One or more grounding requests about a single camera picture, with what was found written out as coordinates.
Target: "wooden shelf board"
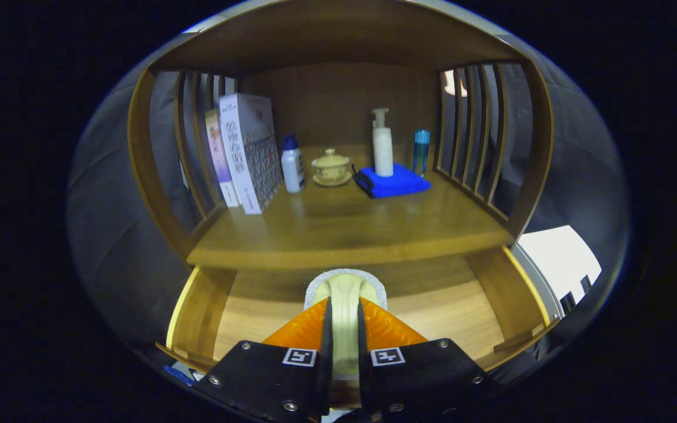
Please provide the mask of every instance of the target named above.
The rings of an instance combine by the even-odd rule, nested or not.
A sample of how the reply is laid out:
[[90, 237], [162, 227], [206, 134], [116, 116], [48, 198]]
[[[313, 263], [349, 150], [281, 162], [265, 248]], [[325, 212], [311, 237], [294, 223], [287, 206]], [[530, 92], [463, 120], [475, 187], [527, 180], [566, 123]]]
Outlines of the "wooden shelf board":
[[231, 17], [175, 46], [153, 66], [239, 77], [322, 62], [378, 62], [438, 72], [484, 60], [523, 59], [497, 37], [425, 6], [296, 0]]
[[296, 270], [470, 254], [513, 241], [491, 215], [434, 172], [430, 190], [373, 200], [354, 182], [298, 194], [284, 185], [261, 215], [228, 209], [187, 261], [205, 267]]
[[[475, 360], [504, 342], [490, 303], [464, 257], [360, 268], [384, 284], [388, 310], [428, 340], [451, 338]], [[325, 270], [239, 271], [218, 327], [214, 360], [241, 340], [263, 341], [303, 311], [307, 286]]]

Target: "white book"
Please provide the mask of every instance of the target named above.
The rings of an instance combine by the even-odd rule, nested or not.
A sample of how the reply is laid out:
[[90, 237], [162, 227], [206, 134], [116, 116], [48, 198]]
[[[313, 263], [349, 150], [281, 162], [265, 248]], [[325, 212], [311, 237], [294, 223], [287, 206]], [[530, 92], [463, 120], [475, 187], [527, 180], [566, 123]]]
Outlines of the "white book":
[[237, 197], [236, 188], [234, 188], [229, 161], [226, 158], [226, 149], [223, 147], [218, 110], [212, 109], [205, 112], [205, 129], [207, 144], [210, 147], [210, 156], [213, 159], [213, 167], [216, 171], [218, 185], [221, 187], [221, 193], [223, 193], [226, 206], [237, 207], [239, 206], [239, 198]]
[[226, 160], [245, 214], [262, 214], [282, 182], [271, 99], [230, 94], [219, 100]]

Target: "folded blue towel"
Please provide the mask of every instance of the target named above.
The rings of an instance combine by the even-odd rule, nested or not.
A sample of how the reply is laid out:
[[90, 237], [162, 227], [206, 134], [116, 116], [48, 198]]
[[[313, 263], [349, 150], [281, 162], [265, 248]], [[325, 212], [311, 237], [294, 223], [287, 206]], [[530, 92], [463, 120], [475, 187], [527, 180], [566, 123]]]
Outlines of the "folded blue towel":
[[354, 180], [372, 198], [402, 196], [430, 188], [430, 182], [398, 163], [393, 163], [393, 176], [377, 176], [373, 168], [366, 167]]

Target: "small plastic bottle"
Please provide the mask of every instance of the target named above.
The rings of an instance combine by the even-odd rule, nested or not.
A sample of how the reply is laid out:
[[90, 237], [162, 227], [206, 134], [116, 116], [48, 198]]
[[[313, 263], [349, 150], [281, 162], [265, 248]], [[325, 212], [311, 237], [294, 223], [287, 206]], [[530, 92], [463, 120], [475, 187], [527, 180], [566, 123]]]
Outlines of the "small plastic bottle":
[[284, 181], [287, 191], [294, 194], [304, 190], [304, 168], [301, 165], [301, 152], [294, 134], [284, 137], [284, 154], [281, 156], [281, 168], [284, 169]]

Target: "blue bottle cap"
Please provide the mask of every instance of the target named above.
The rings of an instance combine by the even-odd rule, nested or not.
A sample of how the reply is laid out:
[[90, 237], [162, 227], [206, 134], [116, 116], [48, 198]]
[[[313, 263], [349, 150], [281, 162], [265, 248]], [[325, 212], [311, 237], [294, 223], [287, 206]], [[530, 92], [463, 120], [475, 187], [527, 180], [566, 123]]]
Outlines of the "blue bottle cap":
[[414, 132], [414, 144], [430, 144], [430, 131], [420, 129]]
[[299, 148], [299, 145], [296, 143], [296, 137], [294, 134], [284, 136], [284, 151], [296, 150], [297, 148]]

